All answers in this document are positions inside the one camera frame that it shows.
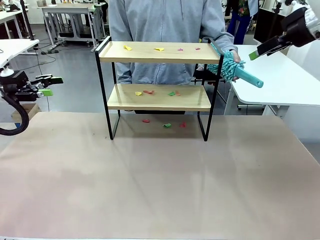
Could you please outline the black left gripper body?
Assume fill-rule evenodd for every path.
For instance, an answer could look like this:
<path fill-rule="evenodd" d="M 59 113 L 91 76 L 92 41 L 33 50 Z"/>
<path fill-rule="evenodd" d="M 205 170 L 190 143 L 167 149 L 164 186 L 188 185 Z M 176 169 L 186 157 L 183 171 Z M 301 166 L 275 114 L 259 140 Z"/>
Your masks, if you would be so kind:
<path fill-rule="evenodd" d="M 0 76 L 0 85 L 5 96 L 15 102 L 35 102 L 38 90 L 30 84 L 24 71 L 14 71 L 10 76 Z"/>

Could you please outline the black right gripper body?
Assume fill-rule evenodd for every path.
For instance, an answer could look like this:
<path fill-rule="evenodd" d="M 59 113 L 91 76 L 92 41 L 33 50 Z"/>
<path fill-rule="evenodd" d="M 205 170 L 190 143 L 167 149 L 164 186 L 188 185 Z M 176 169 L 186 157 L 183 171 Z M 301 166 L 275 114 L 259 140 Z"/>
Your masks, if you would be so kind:
<path fill-rule="evenodd" d="M 294 10 L 281 21 L 283 35 L 292 46 L 302 47 L 319 40 L 319 18 L 310 7 Z"/>

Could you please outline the teal microfiber duster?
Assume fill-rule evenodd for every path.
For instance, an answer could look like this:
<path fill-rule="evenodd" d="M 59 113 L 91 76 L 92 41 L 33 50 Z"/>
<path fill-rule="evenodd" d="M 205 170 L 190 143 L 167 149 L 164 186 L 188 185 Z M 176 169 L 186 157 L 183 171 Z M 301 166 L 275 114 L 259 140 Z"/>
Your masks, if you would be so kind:
<path fill-rule="evenodd" d="M 218 50 L 218 48 L 212 42 L 210 43 L 210 45 L 216 51 L 219 57 L 223 53 L 223 62 L 222 62 L 219 75 L 226 82 L 230 83 L 234 80 L 234 78 L 240 78 L 257 88 L 263 87 L 264 82 L 262 80 L 250 74 L 244 69 L 244 64 L 245 64 L 244 61 L 235 62 L 232 52 L 230 51 L 222 52 Z"/>

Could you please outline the person's left forearm grey sleeve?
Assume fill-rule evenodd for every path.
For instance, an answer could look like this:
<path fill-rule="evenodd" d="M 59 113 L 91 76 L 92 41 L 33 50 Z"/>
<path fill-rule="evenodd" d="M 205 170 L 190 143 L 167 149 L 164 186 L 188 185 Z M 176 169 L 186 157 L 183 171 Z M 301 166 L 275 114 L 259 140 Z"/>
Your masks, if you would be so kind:
<path fill-rule="evenodd" d="M 234 37 L 226 31 L 220 31 L 216 35 L 210 36 L 212 40 L 223 50 L 224 52 L 238 52 L 238 48 L 234 45 Z"/>

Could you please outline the person's left hand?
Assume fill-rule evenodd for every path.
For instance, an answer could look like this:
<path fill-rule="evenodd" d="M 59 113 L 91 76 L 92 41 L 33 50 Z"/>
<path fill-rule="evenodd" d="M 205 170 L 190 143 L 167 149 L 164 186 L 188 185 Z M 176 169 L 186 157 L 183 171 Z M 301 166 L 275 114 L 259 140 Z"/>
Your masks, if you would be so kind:
<path fill-rule="evenodd" d="M 230 52 L 232 53 L 233 56 L 233 61 L 236 63 L 240 63 L 242 60 L 240 58 L 240 56 L 238 55 L 238 52 L 235 50 L 230 50 Z"/>

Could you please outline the cardboard box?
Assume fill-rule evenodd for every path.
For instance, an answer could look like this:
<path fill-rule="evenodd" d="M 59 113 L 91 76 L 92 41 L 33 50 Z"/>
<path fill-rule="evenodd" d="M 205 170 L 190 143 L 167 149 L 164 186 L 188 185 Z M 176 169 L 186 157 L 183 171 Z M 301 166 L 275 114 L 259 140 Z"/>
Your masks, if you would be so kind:
<path fill-rule="evenodd" d="M 42 111 L 37 103 L 23 103 L 21 105 L 26 111 L 29 120 L 31 120 L 37 113 Z M 11 118 L 15 124 L 20 124 L 22 122 L 21 115 L 17 110 L 11 114 Z"/>

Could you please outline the black monitor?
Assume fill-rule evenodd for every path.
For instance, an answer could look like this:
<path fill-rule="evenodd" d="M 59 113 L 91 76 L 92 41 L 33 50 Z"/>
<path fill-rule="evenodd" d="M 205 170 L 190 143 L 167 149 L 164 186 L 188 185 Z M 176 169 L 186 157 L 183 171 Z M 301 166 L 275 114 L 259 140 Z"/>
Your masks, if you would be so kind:
<path fill-rule="evenodd" d="M 270 38 L 282 35 L 284 31 L 281 22 L 284 18 L 285 16 L 281 14 L 260 8 L 257 13 L 253 39 L 262 44 Z"/>

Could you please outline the white rounded side table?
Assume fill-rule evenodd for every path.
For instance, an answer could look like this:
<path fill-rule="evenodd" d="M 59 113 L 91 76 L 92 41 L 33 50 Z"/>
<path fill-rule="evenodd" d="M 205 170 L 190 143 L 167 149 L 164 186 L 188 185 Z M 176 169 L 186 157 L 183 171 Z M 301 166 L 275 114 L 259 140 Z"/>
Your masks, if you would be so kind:
<path fill-rule="evenodd" d="M 285 113 L 289 106 L 320 107 L 320 81 L 281 52 L 250 60 L 255 45 L 238 45 L 238 54 L 245 61 L 244 69 L 264 82 L 257 88 L 243 79 L 231 83 L 224 114 L 231 114 L 234 96 L 247 105 L 280 106 Z"/>

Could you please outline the white desk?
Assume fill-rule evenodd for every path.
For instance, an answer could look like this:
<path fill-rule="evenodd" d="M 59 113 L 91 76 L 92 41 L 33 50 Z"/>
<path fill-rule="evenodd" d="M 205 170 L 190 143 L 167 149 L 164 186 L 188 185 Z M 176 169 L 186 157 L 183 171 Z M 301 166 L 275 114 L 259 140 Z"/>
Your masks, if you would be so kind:
<path fill-rule="evenodd" d="M 0 40 L 26 39 L 28 32 L 21 10 L 6 12 L 0 11 Z"/>
<path fill-rule="evenodd" d="M 17 55 L 39 42 L 38 39 L 0 39 L 0 69 Z"/>

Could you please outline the background person blue trousers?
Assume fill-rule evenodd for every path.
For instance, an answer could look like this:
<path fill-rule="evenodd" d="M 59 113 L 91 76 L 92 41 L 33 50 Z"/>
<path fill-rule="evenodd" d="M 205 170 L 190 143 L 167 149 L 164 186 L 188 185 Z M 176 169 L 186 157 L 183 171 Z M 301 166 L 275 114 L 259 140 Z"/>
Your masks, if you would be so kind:
<path fill-rule="evenodd" d="M 244 43 L 247 28 L 258 10 L 259 0 L 227 0 L 225 15 L 231 14 L 227 32 L 233 35 L 235 45 Z"/>

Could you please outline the black stand pole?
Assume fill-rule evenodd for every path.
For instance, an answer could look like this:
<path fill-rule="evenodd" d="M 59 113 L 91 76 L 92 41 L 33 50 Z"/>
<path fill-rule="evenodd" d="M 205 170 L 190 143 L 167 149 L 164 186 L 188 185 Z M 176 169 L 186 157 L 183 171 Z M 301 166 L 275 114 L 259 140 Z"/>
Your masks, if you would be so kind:
<path fill-rule="evenodd" d="M 30 26 L 30 22 L 29 22 L 29 19 L 28 19 L 27 10 L 26 10 L 26 7 L 25 7 L 25 2 L 24 2 L 24 0 L 19 0 L 19 2 L 20 2 L 20 5 L 21 5 L 24 24 L 25 24 L 25 26 L 27 28 L 29 39 L 33 41 L 35 38 L 34 38 L 32 29 L 31 29 L 31 26 Z"/>

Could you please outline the black office chair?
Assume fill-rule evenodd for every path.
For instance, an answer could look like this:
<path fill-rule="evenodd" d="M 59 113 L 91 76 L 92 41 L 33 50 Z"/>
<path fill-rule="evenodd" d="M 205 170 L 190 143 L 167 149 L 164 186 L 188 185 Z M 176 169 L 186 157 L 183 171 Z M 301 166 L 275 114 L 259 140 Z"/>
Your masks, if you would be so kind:
<path fill-rule="evenodd" d="M 216 77 L 217 75 L 210 70 L 205 69 L 203 64 L 196 64 L 193 79 L 191 81 L 194 82 L 194 84 L 200 83 L 201 85 L 208 84 L 215 86 L 217 83 Z"/>

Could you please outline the grey workbench table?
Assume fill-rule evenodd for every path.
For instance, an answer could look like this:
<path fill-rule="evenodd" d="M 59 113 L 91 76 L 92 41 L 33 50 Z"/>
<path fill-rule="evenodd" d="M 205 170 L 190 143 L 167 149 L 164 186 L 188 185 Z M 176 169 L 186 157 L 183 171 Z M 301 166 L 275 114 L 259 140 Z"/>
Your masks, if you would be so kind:
<path fill-rule="evenodd" d="M 67 42 L 85 42 L 94 51 L 106 37 L 106 3 L 57 3 L 41 7 L 51 49 Z"/>

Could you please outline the person in grey hoodie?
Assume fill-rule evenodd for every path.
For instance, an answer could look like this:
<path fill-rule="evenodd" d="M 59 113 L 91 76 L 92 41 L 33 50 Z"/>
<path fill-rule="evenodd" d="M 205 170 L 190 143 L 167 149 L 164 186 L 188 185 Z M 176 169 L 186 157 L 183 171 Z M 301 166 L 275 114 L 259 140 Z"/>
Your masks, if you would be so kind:
<path fill-rule="evenodd" d="M 221 0 L 109 0 L 113 41 L 198 43 L 226 31 Z M 195 65 L 115 64 L 120 84 L 188 85 Z"/>

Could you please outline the two-tier wooden black-frame shelf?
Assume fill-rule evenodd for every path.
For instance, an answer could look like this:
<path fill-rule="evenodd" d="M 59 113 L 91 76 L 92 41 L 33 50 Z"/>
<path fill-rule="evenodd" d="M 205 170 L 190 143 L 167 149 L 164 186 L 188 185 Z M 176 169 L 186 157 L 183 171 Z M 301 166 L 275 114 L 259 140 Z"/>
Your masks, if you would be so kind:
<path fill-rule="evenodd" d="M 224 55 L 207 43 L 113 41 L 108 36 L 94 51 L 109 138 L 115 138 L 122 110 L 196 112 L 204 141 L 209 138 Z M 116 63 L 218 65 L 215 88 L 209 98 L 204 85 L 124 84 L 117 82 Z M 170 96 L 179 91 L 180 96 Z"/>

